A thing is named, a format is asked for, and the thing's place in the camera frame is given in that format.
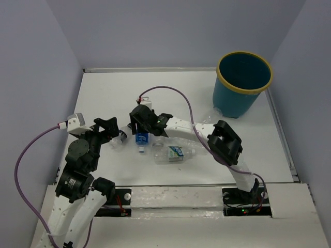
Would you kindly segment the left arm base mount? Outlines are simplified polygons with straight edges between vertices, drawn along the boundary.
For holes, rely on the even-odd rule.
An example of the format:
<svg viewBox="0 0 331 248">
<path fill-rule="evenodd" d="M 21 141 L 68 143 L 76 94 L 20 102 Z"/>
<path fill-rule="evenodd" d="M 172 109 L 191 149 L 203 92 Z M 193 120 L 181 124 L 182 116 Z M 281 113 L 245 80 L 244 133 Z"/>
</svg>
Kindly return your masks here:
<svg viewBox="0 0 331 248">
<path fill-rule="evenodd" d="M 106 202 L 100 207 L 95 217 L 130 217 L 132 189 L 117 188 L 113 181 L 97 178 L 92 183 L 92 190 L 101 192 Z"/>
</svg>

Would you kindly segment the clear crumpled plastic bottle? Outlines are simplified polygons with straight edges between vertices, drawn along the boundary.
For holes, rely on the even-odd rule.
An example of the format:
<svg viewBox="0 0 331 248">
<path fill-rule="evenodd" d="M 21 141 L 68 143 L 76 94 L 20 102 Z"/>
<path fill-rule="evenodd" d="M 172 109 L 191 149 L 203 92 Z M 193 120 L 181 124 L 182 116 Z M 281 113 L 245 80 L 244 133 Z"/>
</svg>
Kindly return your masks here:
<svg viewBox="0 0 331 248">
<path fill-rule="evenodd" d="M 197 155 L 207 155 L 207 150 L 203 147 L 203 145 L 200 142 L 191 141 L 188 139 L 178 138 L 177 142 L 179 145 L 181 145 L 184 148 L 195 150 L 195 153 Z"/>
</svg>

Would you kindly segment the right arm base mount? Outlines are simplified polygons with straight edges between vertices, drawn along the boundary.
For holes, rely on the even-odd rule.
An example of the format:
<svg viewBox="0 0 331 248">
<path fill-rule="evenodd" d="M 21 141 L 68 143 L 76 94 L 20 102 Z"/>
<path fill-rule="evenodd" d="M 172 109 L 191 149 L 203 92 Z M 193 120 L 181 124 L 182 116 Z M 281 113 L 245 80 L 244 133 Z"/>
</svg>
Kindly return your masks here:
<svg viewBox="0 0 331 248">
<path fill-rule="evenodd" d="M 222 189 L 223 215 L 230 216 L 272 216 L 267 190 L 258 186 L 258 181 L 251 192 L 238 188 Z"/>
</svg>

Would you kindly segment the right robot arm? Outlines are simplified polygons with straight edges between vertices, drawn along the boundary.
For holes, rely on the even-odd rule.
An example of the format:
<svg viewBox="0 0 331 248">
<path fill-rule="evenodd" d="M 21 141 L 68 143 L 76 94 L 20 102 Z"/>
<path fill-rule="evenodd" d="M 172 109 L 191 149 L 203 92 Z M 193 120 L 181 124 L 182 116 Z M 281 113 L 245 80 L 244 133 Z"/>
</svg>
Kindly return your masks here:
<svg viewBox="0 0 331 248">
<path fill-rule="evenodd" d="M 249 203 L 256 198 L 259 182 L 244 162 L 241 138 L 227 122 L 191 123 L 171 114 L 156 115 L 154 110 L 142 104 L 136 106 L 129 116 L 133 134 L 144 132 L 200 142 L 218 163 L 228 168 L 238 188 L 239 199 Z"/>
</svg>

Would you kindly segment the clear plastic jar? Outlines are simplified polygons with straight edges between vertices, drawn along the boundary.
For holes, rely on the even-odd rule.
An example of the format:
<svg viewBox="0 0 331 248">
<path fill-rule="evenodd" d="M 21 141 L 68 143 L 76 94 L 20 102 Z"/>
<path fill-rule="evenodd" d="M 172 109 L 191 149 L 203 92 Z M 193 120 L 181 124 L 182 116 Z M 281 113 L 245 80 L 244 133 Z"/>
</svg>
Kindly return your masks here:
<svg viewBox="0 0 331 248">
<path fill-rule="evenodd" d="M 163 147 L 165 144 L 165 137 L 163 136 L 154 136 L 153 142 L 152 142 L 152 147 Z"/>
</svg>

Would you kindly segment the blue label plastic bottle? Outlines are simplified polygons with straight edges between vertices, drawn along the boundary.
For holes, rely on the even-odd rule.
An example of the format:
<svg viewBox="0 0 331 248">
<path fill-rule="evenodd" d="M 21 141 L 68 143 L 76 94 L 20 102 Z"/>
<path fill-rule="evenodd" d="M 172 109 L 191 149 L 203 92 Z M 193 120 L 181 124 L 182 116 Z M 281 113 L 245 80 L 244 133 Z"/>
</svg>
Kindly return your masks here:
<svg viewBox="0 0 331 248">
<path fill-rule="evenodd" d="M 147 146 L 149 145 L 149 134 L 148 133 L 137 133 L 135 135 L 135 143 L 138 146 L 138 152 L 144 154 Z"/>
</svg>

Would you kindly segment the green label plastic bottle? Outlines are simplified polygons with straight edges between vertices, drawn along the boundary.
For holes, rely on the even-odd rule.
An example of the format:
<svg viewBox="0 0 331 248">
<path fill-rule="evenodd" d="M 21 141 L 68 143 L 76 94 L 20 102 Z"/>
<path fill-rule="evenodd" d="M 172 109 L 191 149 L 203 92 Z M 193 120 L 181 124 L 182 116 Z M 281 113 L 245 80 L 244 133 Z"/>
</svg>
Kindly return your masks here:
<svg viewBox="0 0 331 248">
<path fill-rule="evenodd" d="M 196 155 L 196 150 L 182 146 L 152 147 L 154 162 L 156 164 L 183 163 Z"/>
</svg>

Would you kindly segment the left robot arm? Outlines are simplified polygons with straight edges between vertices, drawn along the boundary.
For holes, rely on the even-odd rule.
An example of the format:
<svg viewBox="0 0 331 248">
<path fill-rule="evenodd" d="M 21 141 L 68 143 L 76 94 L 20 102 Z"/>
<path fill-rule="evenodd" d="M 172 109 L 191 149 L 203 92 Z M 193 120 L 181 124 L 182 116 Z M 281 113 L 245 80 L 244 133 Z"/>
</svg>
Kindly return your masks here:
<svg viewBox="0 0 331 248">
<path fill-rule="evenodd" d="M 92 172 L 97 169 L 101 145 L 119 135 L 117 119 L 96 118 L 94 123 L 86 126 L 82 114 L 77 113 L 60 125 L 76 140 L 68 147 L 48 226 L 37 247 L 77 247 L 97 211 L 114 199 L 114 182 L 95 179 Z"/>
</svg>

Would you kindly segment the black label small bottle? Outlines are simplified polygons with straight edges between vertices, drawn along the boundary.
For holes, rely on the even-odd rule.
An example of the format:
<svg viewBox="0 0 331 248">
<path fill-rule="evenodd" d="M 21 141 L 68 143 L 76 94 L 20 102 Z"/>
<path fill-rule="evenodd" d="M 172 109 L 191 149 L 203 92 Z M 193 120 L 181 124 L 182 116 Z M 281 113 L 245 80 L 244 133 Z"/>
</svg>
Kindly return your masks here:
<svg viewBox="0 0 331 248">
<path fill-rule="evenodd" d="M 121 128 L 119 130 L 119 135 L 110 140 L 110 148 L 113 150 L 121 149 L 126 142 L 127 137 L 127 131 L 124 128 Z"/>
</svg>

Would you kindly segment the blue bin yellow rim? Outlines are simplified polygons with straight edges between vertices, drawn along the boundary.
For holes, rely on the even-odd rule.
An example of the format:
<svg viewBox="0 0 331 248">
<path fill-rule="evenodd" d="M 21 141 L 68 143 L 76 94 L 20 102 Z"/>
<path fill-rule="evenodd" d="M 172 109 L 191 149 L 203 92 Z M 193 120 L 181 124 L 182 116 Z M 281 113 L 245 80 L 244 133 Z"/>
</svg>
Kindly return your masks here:
<svg viewBox="0 0 331 248">
<path fill-rule="evenodd" d="M 261 56 L 246 51 L 226 54 L 216 67 L 213 107 L 224 117 L 239 118 L 272 81 L 272 68 Z"/>
</svg>

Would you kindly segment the clear slim plastic bottle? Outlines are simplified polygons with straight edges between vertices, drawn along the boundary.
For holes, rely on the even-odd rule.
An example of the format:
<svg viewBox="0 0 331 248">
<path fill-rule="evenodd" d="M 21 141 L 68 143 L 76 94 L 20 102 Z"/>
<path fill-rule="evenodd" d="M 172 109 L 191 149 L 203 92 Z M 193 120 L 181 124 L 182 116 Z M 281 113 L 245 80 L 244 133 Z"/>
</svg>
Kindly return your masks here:
<svg viewBox="0 0 331 248">
<path fill-rule="evenodd" d="M 215 124 L 222 118 L 223 118 L 222 111 L 215 107 L 212 110 L 209 110 L 204 114 L 204 116 L 202 118 L 202 123 L 203 124 Z"/>
</svg>

